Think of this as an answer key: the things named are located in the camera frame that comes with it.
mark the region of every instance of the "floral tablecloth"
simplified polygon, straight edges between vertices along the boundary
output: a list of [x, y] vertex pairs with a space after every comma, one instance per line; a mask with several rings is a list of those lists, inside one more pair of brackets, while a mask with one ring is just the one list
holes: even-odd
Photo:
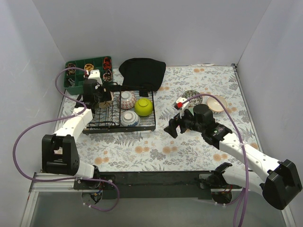
[[[114, 81], [122, 84], [120, 72], [114, 70], [113, 73]], [[162, 86], [154, 93], [155, 131], [81, 134], [77, 140], [80, 158], [97, 165], [100, 171], [213, 170], [222, 162], [243, 166], [229, 154], [209, 146], [197, 132], [188, 130], [173, 139], [163, 131], [169, 119], [178, 113], [173, 103], [187, 90], [225, 97], [228, 111], [239, 127], [243, 140], [258, 148], [233, 68], [182, 67], [167, 68]], [[74, 103], [65, 99], [62, 116], [71, 115], [73, 107]], [[234, 130], [225, 113], [214, 117]]]

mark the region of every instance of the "white wall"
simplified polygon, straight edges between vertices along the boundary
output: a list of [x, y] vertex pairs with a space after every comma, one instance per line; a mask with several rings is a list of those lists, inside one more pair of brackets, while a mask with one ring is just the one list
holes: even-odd
[[[0, 226], [21, 223], [31, 182], [16, 170], [12, 147], [28, 126], [57, 116], [62, 98], [53, 79], [64, 61], [31, 0], [0, 0]], [[22, 169], [41, 169], [41, 139], [53, 124], [27, 133], [17, 149]]]
[[33, 0], [66, 61], [237, 63], [270, 0]]
[[[303, 1], [272, 0], [239, 62], [239, 76], [265, 153], [290, 159], [303, 181]], [[303, 192], [291, 202], [303, 226]]]

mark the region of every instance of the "white bowl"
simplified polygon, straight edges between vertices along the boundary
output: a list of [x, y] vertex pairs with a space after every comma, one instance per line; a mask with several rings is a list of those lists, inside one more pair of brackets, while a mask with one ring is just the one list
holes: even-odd
[[121, 124], [125, 127], [139, 126], [140, 118], [134, 111], [125, 111], [121, 115]]
[[[225, 108], [227, 108], [227, 102], [223, 97], [216, 96], [216, 98], [220, 100], [220, 102], [224, 105]], [[208, 105], [209, 109], [211, 109], [214, 114], [219, 114], [222, 111], [224, 111], [224, 109], [222, 108], [220, 103], [217, 100], [215, 100], [213, 97], [208, 98], [207, 105]]]
[[136, 97], [132, 92], [124, 91], [121, 93], [121, 109], [128, 110], [136, 104]]

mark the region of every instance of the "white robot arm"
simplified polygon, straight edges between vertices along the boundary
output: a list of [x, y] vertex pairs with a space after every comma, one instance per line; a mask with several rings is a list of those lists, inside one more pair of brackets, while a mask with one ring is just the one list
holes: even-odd
[[[244, 163], [242, 146], [245, 146], [249, 171], [249, 189], [265, 198], [273, 207], [282, 210], [302, 190], [298, 171], [293, 162], [281, 162], [269, 157], [250, 145], [241, 144], [230, 129], [215, 122], [212, 111], [207, 105], [196, 105], [194, 115], [187, 109], [188, 103], [182, 105], [184, 100], [179, 98], [176, 109], [180, 110], [174, 118], [170, 119], [169, 126], [164, 129], [172, 137], [178, 136], [176, 128], [179, 126], [181, 133], [187, 129], [201, 133], [203, 139], [217, 149], [226, 152]], [[223, 163], [217, 167], [213, 174], [202, 183], [212, 186], [226, 186], [234, 184], [245, 187], [245, 170], [235, 167], [230, 163]]]
[[87, 109], [76, 105], [73, 118], [52, 135], [42, 139], [42, 169], [47, 173], [67, 174], [76, 177], [93, 178], [95, 167], [79, 159], [76, 141], [86, 125], [93, 119], [94, 108], [100, 102], [112, 99], [109, 90], [102, 86], [99, 70], [92, 70], [83, 83], [83, 101]]

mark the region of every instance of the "green organizer tray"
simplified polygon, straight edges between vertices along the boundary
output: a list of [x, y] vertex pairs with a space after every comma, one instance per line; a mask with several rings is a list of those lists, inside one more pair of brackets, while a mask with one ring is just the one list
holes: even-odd
[[[104, 57], [98, 57], [98, 58], [90, 58], [90, 59], [83, 59], [83, 60], [77, 60], [77, 61], [68, 61], [65, 64], [65, 67], [67, 66], [68, 63], [73, 63], [76, 65], [76, 67], [84, 69], [84, 66], [86, 64], [92, 64], [94, 66], [94, 70], [100, 70], [100, 75], [101, 75], [101, 80], [103, 83], [108, 83], [104, 82], [103, 80], [103, 74], [106, 72], [106, 70], [103, 69], [103, 60], [104, 58], [109, 58], [111, 60], [110, 56], [104, 56]], [[71, 94], [71, 95], [80, 95], [83, 94], [83, 77], [84, 73], [82, 71], [76, 70], [76, 73], [74, 75], [68, 75], [67, 71], [65, 72], [64, 75], [64, 88]], [[70, 87], [70, 83], [68, 79], [72, 79], [75, 81], [75, 86]]]

